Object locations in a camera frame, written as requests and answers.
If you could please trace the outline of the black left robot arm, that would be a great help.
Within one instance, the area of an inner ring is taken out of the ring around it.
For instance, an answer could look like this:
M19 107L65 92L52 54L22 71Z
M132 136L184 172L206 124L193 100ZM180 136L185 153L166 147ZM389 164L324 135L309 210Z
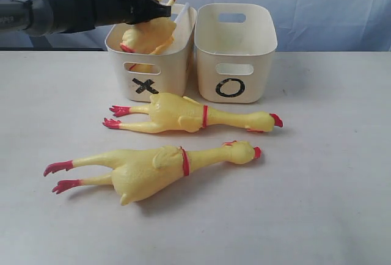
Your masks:
M1 3L1 32L73 34L170 16L170 6L157 0L11 0Z

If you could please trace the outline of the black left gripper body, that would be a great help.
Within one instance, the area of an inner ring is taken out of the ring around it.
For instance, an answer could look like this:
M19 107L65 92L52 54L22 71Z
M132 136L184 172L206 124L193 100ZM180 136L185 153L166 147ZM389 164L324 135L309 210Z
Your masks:
M138 24L147 21L146 0L92 0L91 28L113 24Z

